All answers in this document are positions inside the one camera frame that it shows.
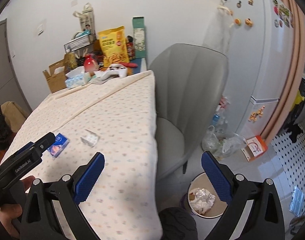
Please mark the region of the person's left hand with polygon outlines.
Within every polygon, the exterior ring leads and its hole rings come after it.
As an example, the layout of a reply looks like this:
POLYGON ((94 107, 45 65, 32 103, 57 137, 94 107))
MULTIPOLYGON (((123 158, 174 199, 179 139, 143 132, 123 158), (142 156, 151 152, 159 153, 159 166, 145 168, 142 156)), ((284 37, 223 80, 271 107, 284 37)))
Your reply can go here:
MULTIPOLYGON (((20 181, 19 185, 26 192, 35 180, 34 176, 28 176, 20 181)), ((12 221, 22 215, 22 207, 20 204, 4 204, 0 208, 0 222, 4 226, 8 234, 13 238, 20 238, 20 233, 12 224, 12 221)))

